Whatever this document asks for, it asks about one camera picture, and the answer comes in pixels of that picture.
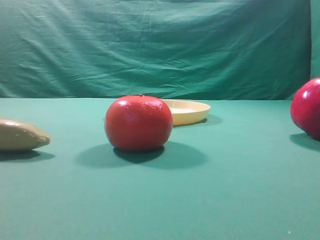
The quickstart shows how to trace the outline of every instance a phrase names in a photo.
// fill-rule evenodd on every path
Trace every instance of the toy apple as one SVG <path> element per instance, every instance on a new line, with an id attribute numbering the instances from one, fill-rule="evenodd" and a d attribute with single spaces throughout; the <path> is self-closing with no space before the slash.
<path id="1" fill-rule="evenodd" d="M 290 115 L 300 129 L 320 140 L 320 77 L 311 79 L 295 93 Z"/>
<path id="2" fill-rule="evenodd" d="M 117 149 L 131 152 L 162 147 L 173 129 L 173 117 L 161 99 L 146 95 L 118 98 L 105 115 L 105 133 Z"/>

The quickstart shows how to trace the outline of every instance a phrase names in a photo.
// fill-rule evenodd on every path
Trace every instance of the green backdrop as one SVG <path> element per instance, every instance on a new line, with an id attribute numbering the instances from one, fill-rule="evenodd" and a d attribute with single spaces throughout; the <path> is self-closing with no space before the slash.
<path id="1" fill-rule="evenodd" d="M 320 77 L 320 1 L 311 0 L 312 60 L 311 77 Z"/>
<path id="2" fill-rule="evenodd" d="M 0 23 L 0 97 L 277 100 L 310 77 L 309 0 L 0 0 Z"/>

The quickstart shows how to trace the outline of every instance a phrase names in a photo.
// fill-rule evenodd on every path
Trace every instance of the plate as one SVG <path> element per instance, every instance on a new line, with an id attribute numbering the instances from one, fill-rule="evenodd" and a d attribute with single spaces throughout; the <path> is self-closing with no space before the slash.
<path id="1" fill-rule="evenodd" d="M 210 105 L 185 100 L 163 100 L 170 108 L 173 116 L 173 125 L 194 124 L 204 120 L 211 109 Z"/>

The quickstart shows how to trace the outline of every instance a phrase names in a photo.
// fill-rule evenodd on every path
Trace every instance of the apple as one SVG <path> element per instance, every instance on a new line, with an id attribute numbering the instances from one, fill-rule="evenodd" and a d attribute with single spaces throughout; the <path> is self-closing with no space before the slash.
<path id="1" fill-rule="evenodd" d="M 320 77 L 311 79 L 295 93 L 290 115 L 295 125 L 320 140 Z"/>
<path id="2" fill-rule="evenodd" d="M 168 141 L 173 116 L 160 98 L 142 94 L 123 96 L 108 108 L 104 128 L 109 142 L 119 150 L 152 151 Z"/>

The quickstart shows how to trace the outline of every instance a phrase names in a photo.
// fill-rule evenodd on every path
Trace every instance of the green table surface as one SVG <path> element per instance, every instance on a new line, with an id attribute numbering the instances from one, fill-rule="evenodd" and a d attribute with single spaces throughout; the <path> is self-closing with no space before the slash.
<path id="1" fill-rule="evenodd" d="M 0 99 L 50 145 L 0 155 L 1 240 L 318 240 L 320 142 L 290 101 L 201 101 L 162 152 L 115 151 L 114 99 Z"/>

